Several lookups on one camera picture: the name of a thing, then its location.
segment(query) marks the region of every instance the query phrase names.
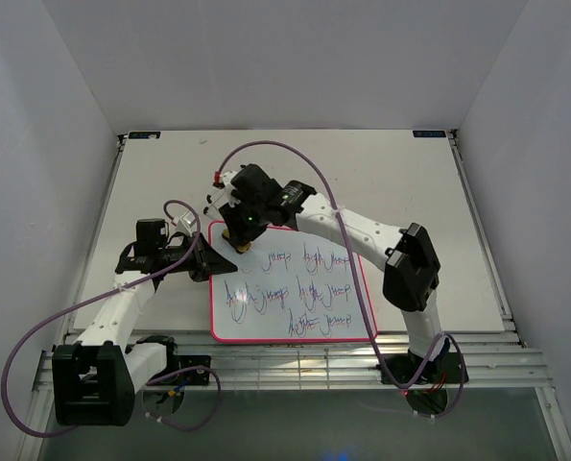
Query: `black sticker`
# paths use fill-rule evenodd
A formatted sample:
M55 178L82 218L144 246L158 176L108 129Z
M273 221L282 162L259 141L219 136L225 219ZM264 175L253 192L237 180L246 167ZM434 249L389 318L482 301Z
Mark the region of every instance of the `black sticker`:
M302 195L302 189L292 185L286 185L281 191L281 199L289 203L295 202L300 195Z
M131 132L130 139L159 139L161 132Z
M447 137L443 130L413 130L413 137Z

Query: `white wall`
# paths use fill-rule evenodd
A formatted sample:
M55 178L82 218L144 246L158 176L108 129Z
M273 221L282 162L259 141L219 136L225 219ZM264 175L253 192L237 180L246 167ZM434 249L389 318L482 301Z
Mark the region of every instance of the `white wall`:
M43 5L0 1L0 374L15 341L69 301L115 140ZM30 340L13 368L21 418L55 330ZM0 401L0 460L19 439Z
M44 0L116 133L459 127L526 0Z
M528 3L461 137L515 321L571 434L571 2Z

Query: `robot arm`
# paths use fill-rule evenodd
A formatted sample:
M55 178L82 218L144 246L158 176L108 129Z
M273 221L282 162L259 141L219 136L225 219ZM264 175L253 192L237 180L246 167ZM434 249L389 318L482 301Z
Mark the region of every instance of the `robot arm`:
M189 223L178 220L182 243L170 247L163 219L136 223L136 241L121 253L114 287L99 313L72 345L57 346L53 354L55 410L61 425L125 425L131 417L135 394L153 376L174 371L174 347L166 336L152 336L133 347L128 341L163 277L126 284L171 266L191 245ZM236 266L215 252L202 235L190 257L173 272L188 272L193 281L235 272Z
M331 204L309 185L291 181L281 187L254 164L224 173L214 185L217 190L209 201L224 217L224 237L239 253L247 251L269 224L344 245ZM410 352L423 357L441 333L435 293L440 264L428 232L418 224L401 229L349 210L342 211L342 216L353 251L384 273L383 294L402 312ZM430 359L439 353L437 345Z

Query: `whiteboard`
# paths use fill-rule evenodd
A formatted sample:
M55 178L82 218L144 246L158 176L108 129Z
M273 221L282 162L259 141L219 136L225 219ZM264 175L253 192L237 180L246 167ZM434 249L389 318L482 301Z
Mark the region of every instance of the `whiteboard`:
M477 237L449 141L415 138L410 130L164 131L159 139L128 139L107 199L90 258L82 299L112 287L119 254L135 238L135 222L163 217L161 207L182 199L198 211L206 205L214 171L241 144L274 139L300 149L317 163L338 202L378 222L424 226L440 260L437 305L446 330L504 331L483 246ZM228 167L255 162L281 183L291 179L323 192L304 162L275 147L243 151ZM218 216L202 216L202 230ZM383 296L383 274L362 263L379 332L404 331L402 314ZM134 330L209 332L208 283L172 274L145 307ZM87 328L100 308L87 306L74 330Z
M223 222L209 228L213 249L238 272L210 278L211 333L222 342L368 341L345 248L293 230L272 228L237 254L222 238ZM364 307L376 324L359 256Z

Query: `cable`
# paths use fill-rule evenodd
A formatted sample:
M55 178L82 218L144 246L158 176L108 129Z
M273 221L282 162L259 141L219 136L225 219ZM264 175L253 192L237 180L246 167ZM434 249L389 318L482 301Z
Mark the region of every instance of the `cable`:
M236 154L238 154L240 151L247 149L248 147L260 146L260 145L269 145L269 146L281 147L283 149L286 149L286 150L292 152L293 154L296 154L298 157L302 158L315 171L315 173L317 173L317 176L319 176L321 182L323 183L323 187L325 187L325 191L327 193L330 204L331 204L332 208L335 210L336 220L339 224L339 228L340 228L341 234L343 236L343 241L345 243L345 249L347 252L347 257L349 258L349 265L351 267L351 275L353 276L353 285L355 286L355 293L357 295L358 302L359 302L359 305L360 305L360 308L362 311L362 318L364 320L364 325L366 327L367 334L369 335L370 344L372 345L372 349L374 350L374 353L377 356L377 359L379 360L379 365L381 366L381 371L383 373L385 373L385 375L388 377L390 382L395 387L397 387L398 389L409 389L411 386L413 386L417 382L417 380L419 379L419 377L423 373L423 370L424 370L426 364L430 361L430 355L432 354L433 350L435 349L435 346L439 343L439 341L444 336L447 336L454 343L454 347L456 348L456 351L458 352L459 358L462 362L461 368L462 368L462 376L463 377L462 377L462 380L460 383L460 388L458 389L458 394L457 394L456 398L454 399L454 401L452 402L452 404L449 405L449 407L446 408L445 411L440 413L440 415L435 415L435 417L445 416L448 413L450 413L453 410L456 403L458 403L458 400L460 399L462 389L464 388L464 382L466 380L466 365L464 364L464 357L462 356L462 352L460 350L460 347L458 346L454 337L451 334L449 334L449 333L438 334L435 337L435 339L433 340L432 344L430 345L428 352L423 357L423 359L422 359L421 363L419 364L419 367L417 368L416 372L413 374L413 377L406 383L401 383L398 380L396 380L396 378L394 377L394 375L392 374L392 372L388 368L388 365L385 362L385 358L381 354L381 351L379 350L379 346L378 346L376 340L374 339L374 332L372 331L372 326L370 324L369 315L364 308L364 295L363 295L362 287L360 285L360 278L358 276L358 272L357 272L357 269L356 269L355 264L354 264L355 259L354 259L354 255L353 255L353 249L352 249L352 245L351 245L351 240L349 239L349 236L348 236L347 231L346 231L345 221L343 221L343 216L341 215L341 212L338 210L338 204L336 202L336 198L334 197L334 193L332 192L332 188L330 187L330 184L328 183L327 179L325 178L325 176L323 175L323 173L321 172L319 167L309 157L307 157L305 154L303 154L298 149L295 149L292 146L289 146L285 143L278 142L278 141L261 140L261 141L248 142L246 144L243 144L242 146L237 147L232 152L230 152L226 156L224 161L221 163L221 165L219 166L219 169L217 170L217 175L215 175L215 176L218 177L219 175L221 175L221 173L223 172L227 162L232 157L234 157Z
M185 234L182 232L174 232L170 237L168 237L168 241L166 242L166 247L169 247L172 241L177 237L184 237Z
M458 386L458 392L456 393L456 397L449 403L447 408L445 408L441 413L439 413L437 415L428 415L425 413L416 413L419 416L422 416L424 418L434 419L434 418L442 418L443 416L447 416L456 407L456 405L458 404L458 402L462 398L462 392L464 391L464 382L466 381L466 364L464 363L464 356L462 354L462 350L460 349L460 345L456 342L456 340L454 339L454 337L451 333L445 333L445 336L447 336L451 340L451 342L453 343L454 348L456 348L456 352L458 353L458 357L460 358L461 363L462 363L460 385ZM376 406L369 406L363 402L359 402L359 403L363 408L366 408L367 410L370 410L370 411L377 411L379 413L403 413L403 414L407 414L407 415L410 414L409 412L402 411L402 410L392 410L391 408L380 408L380 407L376 407Z
M172 391L170 391L171 393L177 393L180 392L180 389L182 389L183 387L185 387L187 384L189 384L189 379L184 380L181 384L179 384L177 387L175 387Z
M212 420L213 417L215 416L215 414L217 413L217 410L221 406L221 402L223 399L223 395L221 392L221 381L219 380L219 376L217 376L217 373L212 368L204 367L202 365L197 365L195 367L181 368L180 370L176 370L175 372L169 373L168 375L160 376L156 379L150 380L149 382L147 382L147 386L152 386L154 384L158 384L159 382L163 381L164 379L168 379L169 377L178 376L182 373L195 372L197 370L209 372L210 374L212 374L214 376L215 382L217 383L217 400L215 401L215 404L212 407L212 410L210 410L210 413L208 413L208 415L203 420L201 420L196 425L182 425L180 423L177 423L176 421L163 418L163 417L159 416L158 414L156 414L152 411L148 411L147 415L152 417L152 418L155 418L158 423L168 425L169 427L180 430L182 432L192 432L194 430L201 429L202 427L207 425L210 422L210 420Z
M438 392L445 385L445 380L447 379L447 372L443 372L442 377L439 382L435 382L432 387L427 391L428 393Z
M185 202L182 202L180 200L169 200L168 202L166 202L164 204L163 208L164 208L164 211L166 213L166 216L168 216L170 219L173 219L173 218L171 218L170 213L168 213L167 207L168 207L168 205L171 205L171 204L182 205L185 208L187 208L194 215L194 217L196 218L196 223L197 223L196 234L194 236L193 241L191 242L191 246L185 252L185 254L182 256L181 259L177 260L176 262L169 265L168 267L161 269L160 271L155 272L154 274L149 274L148 276L142 277L138 280L134 280L134 281L131 281L130 283L126 283L121 288L114 288L110 291L102 293L101 295L97 295L97 296L95 296L89 300L82 301L81 303L76 303L70 307L65 308L64 310L62 310L60 312L57 312L57 313L51 315L50 317L47 317L46 319L42 320L40 323L38 323L37 325L32 327L29 331L27 331L23 335L23 337L20 338L20 340L18 340L16 345L12 348L12 351L10 352L10 355L8 356L8 359L6 360L6 363L4 365L4 370L1 374L1 383L0 383L1 401L4 404L4 409L6 410L6 413L8 414L8 417L10 418L12 423L16 427L18 427L20 430L25 432L26 434L31 435L33 437L38 437L38 438L59 437L60 435L67 434L67 433L71 432L72 430L76 429L76 426L70 426L70 427L66 427L66 428L60 429L60 430L55 430L52 432L40 432L40 431L31 429L30 427L28 427L27 425L25 425L22 421L20 421L18 419L18 417L14 413L14 410L12 409L12 405L10 403L10 397L8 396L8 378L10 377L10 369L12 367L12 363L14 362L14 359L16 358L16 355L18 354L18 351L20 351L20 348L22 348L23 345L27 342L27 340L29 338L31 338L38 330L40 330L41 328L50 324L51 322L54 322L58 318L63 317L64 315L69 314L70 312L74 312L75 310L78 310L81 307L85 307L86 305L96 303L98 301L109 298L112 295L116 295L117 293L119 293L121 291L121 289L132 288L135 285L139 285L140 283L143 283L147 280L155 279L157 277L164 276L168 272L172 271L173 269L178 267L180 264L182 264L185 261L185 259L187 259L187 257L189 257L189 255L192 254L192 252L194 251L194 249L196 247L196 244L200 240L200 232L202 231L201 225L200 225L200 216L198 215L198 213L196 212L195 209L193 209L191 206L189 206Z

